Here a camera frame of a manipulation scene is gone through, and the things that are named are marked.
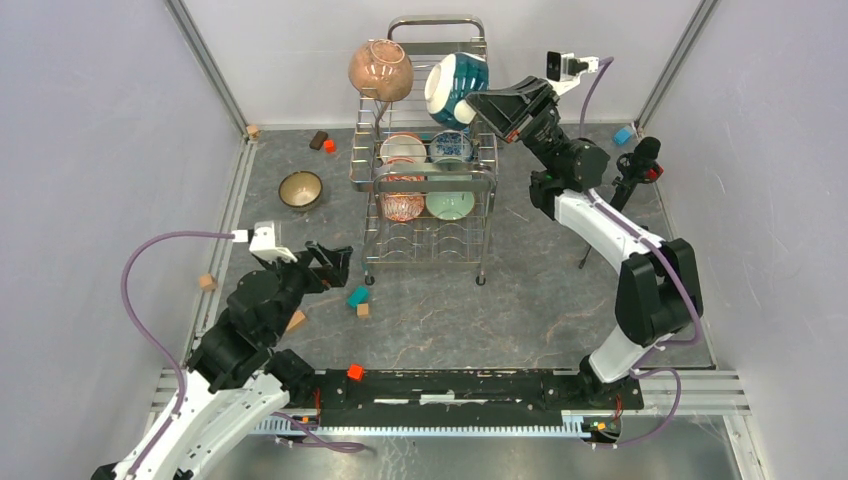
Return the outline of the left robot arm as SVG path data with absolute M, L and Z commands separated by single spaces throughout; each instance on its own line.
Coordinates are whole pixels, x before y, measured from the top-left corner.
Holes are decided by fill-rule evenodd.
M 261 421 L 312 399 L 314 369 L 292 351 L 274 348 L 305 295 L 346 285 L 353 249 L 308 241 L 292 252 L 258 231 L 248 234 L 260 270 L 240 279 L 178 371 L 177 391 L 150 431 L 93 478 L 201 479 Z

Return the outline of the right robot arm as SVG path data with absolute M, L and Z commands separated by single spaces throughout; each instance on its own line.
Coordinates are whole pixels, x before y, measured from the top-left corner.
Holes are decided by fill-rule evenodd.
M 609 154 L 561 128 L 553 83 L 528 77 L 499 90 L 473 92 L 466 102 L 507 143 L 519 141 L 543 168 L 530 175 L 532 205 L 572 230 L 618 275 L 616 325 L 602 345 L 581 360 L 580 400 L 602 408 L 634 376 L 653 349 L 678 345 L 676 334 L 692 327 L 689 344 L 702 337 L 703 303 L 692 245 L 665 240 L 614 209 L 597 192 Z

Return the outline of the pink speckled bowl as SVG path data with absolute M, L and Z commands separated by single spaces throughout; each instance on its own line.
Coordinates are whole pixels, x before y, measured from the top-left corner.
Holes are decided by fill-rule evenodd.
M 412 91 L 414 68 L 403 47 L 389 39 L 369 40 L 353 54 L 348 66 L 351 85 L 363 96 L 397 102 Z

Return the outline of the black patterned bowl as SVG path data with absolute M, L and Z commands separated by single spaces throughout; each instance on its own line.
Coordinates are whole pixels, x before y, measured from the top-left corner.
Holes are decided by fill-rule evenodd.
M 278 187 L 280 201 L 294 211 L 308 211 L 320 204 L 322 179 L 311 171 L 296 171 L 286 176 Z

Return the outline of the teal and white bowl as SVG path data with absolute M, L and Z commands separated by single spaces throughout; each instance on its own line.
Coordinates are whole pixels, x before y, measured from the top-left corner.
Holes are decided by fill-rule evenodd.
M 445 56 L 428 74 L 424 86 L 427 113 L 450 130 L 467 128 L 476 115 L 465 98 L 489 86 L 489 66 L 478 55 L 456 52 Z

